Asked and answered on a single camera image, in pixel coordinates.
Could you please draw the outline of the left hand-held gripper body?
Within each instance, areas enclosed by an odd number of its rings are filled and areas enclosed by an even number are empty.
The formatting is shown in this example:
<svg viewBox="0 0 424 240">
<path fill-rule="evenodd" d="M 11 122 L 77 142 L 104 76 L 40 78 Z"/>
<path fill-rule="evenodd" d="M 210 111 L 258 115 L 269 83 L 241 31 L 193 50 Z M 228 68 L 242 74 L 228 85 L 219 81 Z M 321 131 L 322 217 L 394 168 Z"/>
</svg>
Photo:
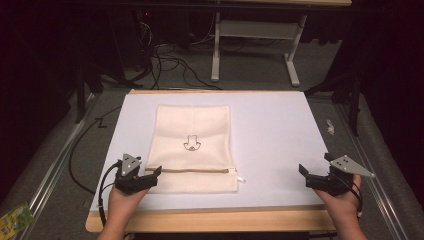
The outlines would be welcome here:
<svg viewBox="0 0 424 240">
<path fill-rule="evenodd" d="M 158 183 L 158 177 L 155 177 L 153 172 L 149 175 L 139 175 L 141 164 L 137 164 L 135 158 L 124 153 L 123 158 L 118 161 L 118 170 L 115 174 L 115 187 L 128 195 L 150 189 Z"/>
</svg>

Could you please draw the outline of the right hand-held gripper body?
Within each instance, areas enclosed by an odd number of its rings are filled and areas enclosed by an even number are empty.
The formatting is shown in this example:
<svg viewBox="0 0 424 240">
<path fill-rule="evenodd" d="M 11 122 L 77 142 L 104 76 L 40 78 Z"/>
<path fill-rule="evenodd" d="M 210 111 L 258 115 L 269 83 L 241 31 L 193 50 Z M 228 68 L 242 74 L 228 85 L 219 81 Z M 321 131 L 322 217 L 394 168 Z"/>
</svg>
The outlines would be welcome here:
<svg viewBox="0 0 424 240">
<path fill-rule="evenodd" d="M 376 177 L 374 173 L 347 155 L 335 158 L 328 163 L 329 172 L 326 176 L 311 174 L 309 178 L 305 178 L 308 188 L 327 192 L 331 196 L 338 196 L 353 188 L 355 175 L 369 178 Z"/>
</svg>

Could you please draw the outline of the cream zip fabric bag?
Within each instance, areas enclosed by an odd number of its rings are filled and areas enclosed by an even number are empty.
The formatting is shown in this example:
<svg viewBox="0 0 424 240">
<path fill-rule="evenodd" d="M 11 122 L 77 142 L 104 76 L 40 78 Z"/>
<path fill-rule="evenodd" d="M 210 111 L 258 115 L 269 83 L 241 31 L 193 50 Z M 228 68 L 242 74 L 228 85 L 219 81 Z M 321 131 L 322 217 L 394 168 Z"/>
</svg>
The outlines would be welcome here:
<svg viewBox="0 0 424 240">
<path fill-rule="evenodd" d="M 148 173 L 162 169 L 153 192 L 236 192 L 238 172 L 230 153 L 230 128 L 226 105 L 160 105 L 145 166 Z"/>
</svg>

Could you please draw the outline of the person's left hand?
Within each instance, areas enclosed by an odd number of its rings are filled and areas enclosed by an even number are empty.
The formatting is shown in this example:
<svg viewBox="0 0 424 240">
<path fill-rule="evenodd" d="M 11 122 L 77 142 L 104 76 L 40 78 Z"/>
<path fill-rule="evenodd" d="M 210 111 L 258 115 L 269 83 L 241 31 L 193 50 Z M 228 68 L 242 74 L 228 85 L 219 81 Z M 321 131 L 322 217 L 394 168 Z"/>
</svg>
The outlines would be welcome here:
<svg viewBox="0 0 424 240">
<path fill-rule="evenodd" d="M 122 235 L 148 189 L 134 194 L 125 194 L 113 187 L 109 194 L 108 216 L 103 228 L 109 235 Z"/>
</svg>

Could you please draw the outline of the person's right hand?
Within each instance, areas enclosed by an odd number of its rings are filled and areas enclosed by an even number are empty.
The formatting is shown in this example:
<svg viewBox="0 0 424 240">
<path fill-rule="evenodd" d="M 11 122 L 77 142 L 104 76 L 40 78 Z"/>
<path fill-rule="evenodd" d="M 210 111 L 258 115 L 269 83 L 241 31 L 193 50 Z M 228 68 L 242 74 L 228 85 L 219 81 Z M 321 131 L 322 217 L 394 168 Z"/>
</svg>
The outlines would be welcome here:
<svg viewBox="0 0 424 240">
<path fill-rule="evenodd" d="M 326 210 L 339 235 L 359 229 L 357 208 L 359 200 L 352 192 L 339 196 L 315 190 L 318 197 L 324 202 Z"/>
</svg>

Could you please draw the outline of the white table sheet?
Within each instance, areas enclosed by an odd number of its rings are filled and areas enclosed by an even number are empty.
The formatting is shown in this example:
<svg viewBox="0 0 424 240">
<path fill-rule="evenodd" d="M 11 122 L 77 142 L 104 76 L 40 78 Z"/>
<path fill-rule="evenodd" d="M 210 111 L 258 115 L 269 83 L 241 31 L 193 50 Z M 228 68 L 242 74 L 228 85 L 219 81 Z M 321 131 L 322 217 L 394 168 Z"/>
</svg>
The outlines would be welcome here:
<svg viewBox="0 0 424 240">
<path fill-rule="evenodd" d="M 228 105 L 230 151 L 238 190 L 217 194 L 159 194 L 152 188 L 143 211 L 320 205 L 298 166 L 325 175 L 327 151 L 303 93 L 297 91 L 153 91 L 128 94 L 123 102 L 104 167 L 128 153 L 147 161 L 159 105 Z"/>
</svg>

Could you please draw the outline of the black stand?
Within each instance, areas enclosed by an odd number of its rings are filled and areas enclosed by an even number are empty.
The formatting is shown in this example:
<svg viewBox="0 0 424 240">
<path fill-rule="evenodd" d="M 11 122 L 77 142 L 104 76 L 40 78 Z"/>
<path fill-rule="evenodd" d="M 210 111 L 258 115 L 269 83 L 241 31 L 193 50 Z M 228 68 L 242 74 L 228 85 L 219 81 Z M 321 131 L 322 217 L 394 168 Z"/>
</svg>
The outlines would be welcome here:
<svg viewBox="0 0 424 240">
<path fill-rule="evenodd" d="M 363 76 L 360 73 L 347 72 L 336 77 L 325 80 L 304 92 L 306 97 L 315 93 L 333 89 L 332 102 L 336 104 L 349 103 L 348 126 L 351 132 L 358 135 L 358 114 L 361 81 Z"/>
<path fill-rule="evenodd" d="M 137 84 L 137 81 L 141 80 L 145 76 L 145 73 L 142 72 L 134 78 L 127 79 L 124 76 L 115 74 L 112 71 L 94 63 L 87 62 L 80 64 L 75 73 L 77 95 L 76 123 L 80 123 L 82 121 L 88 110 L 87 98 L 85 97 L 85 87 L 88 87 L 90 92 L 93 94 L 101 94 L 104 89 L 102 85 L 104 76 L 110 78 L 113 83 L 118 83 L 133 89 L 140 89 L 143 85 Z"/>
</svg>

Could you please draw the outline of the wooden table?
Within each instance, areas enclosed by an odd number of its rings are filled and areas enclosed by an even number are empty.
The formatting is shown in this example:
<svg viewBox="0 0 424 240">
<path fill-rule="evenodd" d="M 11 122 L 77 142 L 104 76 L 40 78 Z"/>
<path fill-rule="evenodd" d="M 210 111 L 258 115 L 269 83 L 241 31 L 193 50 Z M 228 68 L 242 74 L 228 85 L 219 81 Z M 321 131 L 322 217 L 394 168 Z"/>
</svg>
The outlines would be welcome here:
<svg viewBox="0 0 424 240">
<path fill-rule="evenodd" d="M 224 106 L 224 105 L 172 105 Z M 312 206 L 143 211 L 129 223 L 135 232 L 238 232 L 330 230 L 322 203 Z"/>
</svg>

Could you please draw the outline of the black computer tower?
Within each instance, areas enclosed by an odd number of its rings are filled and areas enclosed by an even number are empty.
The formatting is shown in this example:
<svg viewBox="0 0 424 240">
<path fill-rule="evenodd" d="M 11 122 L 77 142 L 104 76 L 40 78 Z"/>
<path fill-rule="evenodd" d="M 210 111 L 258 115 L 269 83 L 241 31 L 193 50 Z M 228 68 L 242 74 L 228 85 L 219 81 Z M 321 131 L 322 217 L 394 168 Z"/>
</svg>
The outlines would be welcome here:
<svg viewBox="0 0 424 240">
<path fill-rule="evenodd" d="M 140 68 L 146 71 L 151 64 L 153 54 L 153 33 L 150 25 L 145 22 L 146 13 L 141 10 L 132 11 L 136 26 L 136 36 L 139 43 L 139 54 L 141 58 Z"/>
</svg>

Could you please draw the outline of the green printed packet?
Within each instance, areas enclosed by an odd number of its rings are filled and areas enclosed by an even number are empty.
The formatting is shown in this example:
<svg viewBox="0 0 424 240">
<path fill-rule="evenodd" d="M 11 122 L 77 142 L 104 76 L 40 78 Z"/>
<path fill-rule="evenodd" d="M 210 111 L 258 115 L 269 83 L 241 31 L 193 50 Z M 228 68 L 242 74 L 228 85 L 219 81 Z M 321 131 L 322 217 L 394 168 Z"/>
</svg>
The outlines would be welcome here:
<svg viewBox="0 0 424 240">
<path fill-rule="evenodd" d="M 22 203 L 0 217 L 0 240 L 10 240 L 34 220 L 27 203 Z"/>
</svg>

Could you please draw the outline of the white metal desk frame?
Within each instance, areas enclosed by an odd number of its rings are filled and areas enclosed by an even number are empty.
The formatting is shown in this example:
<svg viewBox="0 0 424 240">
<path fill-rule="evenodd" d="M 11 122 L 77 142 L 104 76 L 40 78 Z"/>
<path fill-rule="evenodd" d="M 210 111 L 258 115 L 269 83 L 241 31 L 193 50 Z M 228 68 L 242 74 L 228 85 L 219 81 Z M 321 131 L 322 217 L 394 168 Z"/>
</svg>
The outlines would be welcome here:
<svg viewBox="0 0 424 240">
<path fill-rule="evenodd" d="M 216 13 L 211 81 L 218 82 L 220 78 L 221 37 L 290 40 L 291 48 L 283 55 L 284 63 L 288 71 L 291 85 L 293 87 L 298 87 L 300 85 L 300 80 L 294 65 L 294 56 L 303 33 L 306 20 L 306 15 L 302 15 L 295 23 L 222 20 L 220 13 Z"/>
</svg>

